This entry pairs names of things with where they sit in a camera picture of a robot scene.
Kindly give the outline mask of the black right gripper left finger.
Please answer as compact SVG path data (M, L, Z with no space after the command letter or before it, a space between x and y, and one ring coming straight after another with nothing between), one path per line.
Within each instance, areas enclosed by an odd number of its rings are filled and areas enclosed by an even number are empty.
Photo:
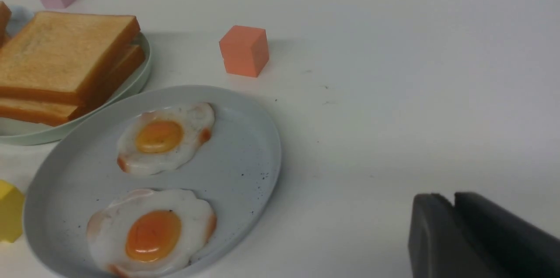
M408 252L414 278L511 278L440 194L417 194Z

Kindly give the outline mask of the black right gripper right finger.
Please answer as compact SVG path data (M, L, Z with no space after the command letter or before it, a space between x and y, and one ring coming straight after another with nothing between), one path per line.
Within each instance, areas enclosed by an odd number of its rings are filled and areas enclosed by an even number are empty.
M500 278L558 278L559 238L474 192L454 194L466 239Z

